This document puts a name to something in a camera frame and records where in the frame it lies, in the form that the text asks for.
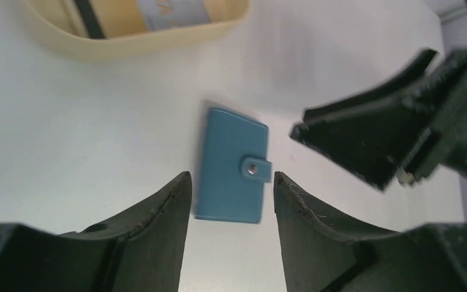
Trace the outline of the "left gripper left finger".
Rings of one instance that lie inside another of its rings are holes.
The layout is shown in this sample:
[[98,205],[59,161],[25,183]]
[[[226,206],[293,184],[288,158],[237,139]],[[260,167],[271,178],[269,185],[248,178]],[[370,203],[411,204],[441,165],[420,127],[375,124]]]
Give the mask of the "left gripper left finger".
[[191,203],[182,172],[81,232],[0,223],[0,291],[178,291]]

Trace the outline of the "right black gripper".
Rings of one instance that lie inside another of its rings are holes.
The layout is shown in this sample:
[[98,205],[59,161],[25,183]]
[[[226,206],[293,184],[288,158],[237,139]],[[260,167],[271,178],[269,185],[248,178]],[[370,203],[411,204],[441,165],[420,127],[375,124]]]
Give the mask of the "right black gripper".
[[437,54],[423,48],[379,86],[306,109],[290,138],[380,191],[395,176],[412,186],[440,165],[467,177],[467,47],[391,95],[423,78]]

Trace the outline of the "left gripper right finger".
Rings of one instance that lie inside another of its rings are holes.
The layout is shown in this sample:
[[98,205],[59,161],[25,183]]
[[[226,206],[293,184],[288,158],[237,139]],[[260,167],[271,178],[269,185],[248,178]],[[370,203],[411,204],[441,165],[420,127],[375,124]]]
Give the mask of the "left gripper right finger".
[[358,220],[274,175],[288,291],[467,291],[467,223],[404,232]]

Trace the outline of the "blue leather card holder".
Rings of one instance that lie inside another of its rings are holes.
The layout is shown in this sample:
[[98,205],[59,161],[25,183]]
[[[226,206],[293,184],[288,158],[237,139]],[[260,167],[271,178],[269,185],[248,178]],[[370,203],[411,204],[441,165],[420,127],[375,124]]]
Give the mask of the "blue leather card holder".
[[208,109],[196,219],[261,221],[265,184],[272,178],[268,141],[269,128],[260,121],[225,108]]

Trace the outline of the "card in beige tray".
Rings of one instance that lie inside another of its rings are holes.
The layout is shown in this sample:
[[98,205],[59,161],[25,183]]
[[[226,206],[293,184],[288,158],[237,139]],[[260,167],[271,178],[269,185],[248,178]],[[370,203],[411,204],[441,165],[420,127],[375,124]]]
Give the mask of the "card in beige tray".
[[102,40],[211,23],[204,1],[61,2],[80,37]]

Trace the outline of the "beige oval tray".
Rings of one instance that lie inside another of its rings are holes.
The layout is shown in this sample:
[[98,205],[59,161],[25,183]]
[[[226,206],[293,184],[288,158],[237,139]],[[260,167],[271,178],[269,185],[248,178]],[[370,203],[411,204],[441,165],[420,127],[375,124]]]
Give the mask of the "beige oval tray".
[[245,19],[251,1],[204,1],[212,22],[95,40],[78,36],[62,1],[16,1],[37,39],[54,52],[83,61],[111,61],[221,38]]

